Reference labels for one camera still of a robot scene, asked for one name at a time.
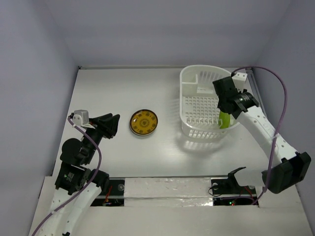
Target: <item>white plastic basket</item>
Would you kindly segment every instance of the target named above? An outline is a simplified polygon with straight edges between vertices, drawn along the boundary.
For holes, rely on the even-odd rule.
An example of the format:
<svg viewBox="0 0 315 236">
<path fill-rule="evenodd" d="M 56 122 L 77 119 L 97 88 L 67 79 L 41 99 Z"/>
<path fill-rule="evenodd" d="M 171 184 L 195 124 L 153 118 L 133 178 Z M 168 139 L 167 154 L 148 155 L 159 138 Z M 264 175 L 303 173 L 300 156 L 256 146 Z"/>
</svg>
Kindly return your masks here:
<svg viewBox="0 0 315 236">
<path fill-rule="evenodd" d="M 213 81 L 230 75 L 231 72 L 210 65 L 190 65 L 181 71 L 180 116 L 185 135 L 210 142 L 238 125 L 231 116 L 230 126 L 220 129 L 222 121 L 219 120 L 220 110 L 217 108 L 219 99 L 212 84 Z M 238 90 L 243 90 L 246 78 L 246 73 L 233 76 Z"/>
</svg>

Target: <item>purple cable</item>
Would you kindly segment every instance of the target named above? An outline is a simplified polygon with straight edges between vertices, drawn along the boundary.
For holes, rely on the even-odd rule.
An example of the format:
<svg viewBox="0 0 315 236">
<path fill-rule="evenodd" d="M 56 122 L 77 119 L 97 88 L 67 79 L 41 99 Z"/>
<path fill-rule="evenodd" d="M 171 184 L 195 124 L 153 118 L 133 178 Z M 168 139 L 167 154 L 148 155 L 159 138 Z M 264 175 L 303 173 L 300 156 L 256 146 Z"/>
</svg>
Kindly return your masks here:
<svg viewBox="0 0 315 236">
<path fill-rule="evenodd" d="M 282 121 L 284 119 L 284 115 L 285 115 L 285 112 L 286 112 L 286 106 L 287 106 L 287 90 L 286 90 L 286 86 L 284 84 L 284 81 L 281 79 L 281 77 L 279 75 L 277 75 L 275 72 L 273 72 L 272 70 L 269 70 L 268 68 L 266 67 L 263 67 L 263 66 L 244 66 L 244 67 L 240 67 L 236 70 L 234 70 L 232 72 L 232 74 L 234 74 L 236 71 L 239 71 L 239 70 L 242 70 L 242 69 L 247 69 L 247 68 L 258 68 L 258 69 L 263 69 L 263 70 L 266 70 L 268 72 L 270 72 L 271 74 L 273 74 L 274 76 L 277 77 L 277 79 L 280 81 L 282 87 L 283 87 L 283 91 L 284 91 L 284 105 L 283 105 L 283 110 L 282 110 L 282 113 L 281 113 L 281 116 L 280 116 L 280 119 L 279 119 L 279 122 L 276 126 L 276 130 L 275 130 L 275 134 L 274 134 L 274 139 L 272 141 L 272 145 L 271 145 L 271 152 L 270 152 L 270 157 L 269 157 L 269 163 L 268 163 L 268 170 L 267 170 L 267 178 L 266 178 L 266 184 L 265 184 L 265 187 L 262 188 L 262 192 L 261 194 L 257 197 L 257 199 L 255 201 L 253 201 L 252 205 L 255 205 L 258 200 L 261 198 L 261 196 L 267 192 L 268 190 L 268 186 L 269 186 L 269 183 L 270 183 L 270 177 L 271 177 L 271 167 L 272 167 L 272 161 L 274 159 L 274 154 L 275 154 L 275 147 L 276 147 L 276 141 L 277 141 L 277 137 L 276 135 L 279 133 L 279 130 L 280 130 L 280 127 L 281 127 L 281 124 L 282 124 Z M 239 197 L 236 197 L 235 199 L 237 198 L 249 198 L 249 197 L 245 197 L 245 196 L 239 196 Z"/>
<path fill-rule="evenodd" d="M 68 117 L 67 119 L 69 121 L 69 123 L 73 126 L 74 123 L 71 120 L 71 117 Z M 59 207 L 57 207 L 56 209 L 54 209 L 53 211 L 56 212 L 58 210 L 60 210 L 61 208 L 63 208 L 64 206 L 66 206 L 68 203 L 70 203 L 73 199 L 75 199 L 77 196 L 80 195 L 80 193 L 82 193 L 88 186 L 89 184 L 93 181 L 93 179 L 96 177 L 97 172 L 100 168 L 100 164 L 102 162 L 102 153 L 98 147 L 98 145 L 96 144 L 96 142 L 94 142 L 94 140 L 87 135 L 83 130 L 81 130 L 80 128 L 78 128 L 77 126 L 74 126 L 75 129 L 77 129 L 81 134 L 83 134 L 96 148 L 97 152 L 98 152 L 98 164 L 97 164 L 97 168 L 94 171 L 94 174 L 92 175 L 91 179 L 87 182 L 86 185 L 83 186 L 83 188 L 81 188 L 75 195 L 73 195 L 71 198 L 69 198 L 67 201 L 65 201 L 64 203 L 62 203 Z M 43 224 L 52 216 L 53 214 L 50 212 L 40 223 L 39 225 L 36 227 L 36 229 L 34 230 L 34 232 L 32 233 L 31 236 L 35 236 L 36 233 L 38 232 L 38 230 L 43 226 Z"/>
</svg>

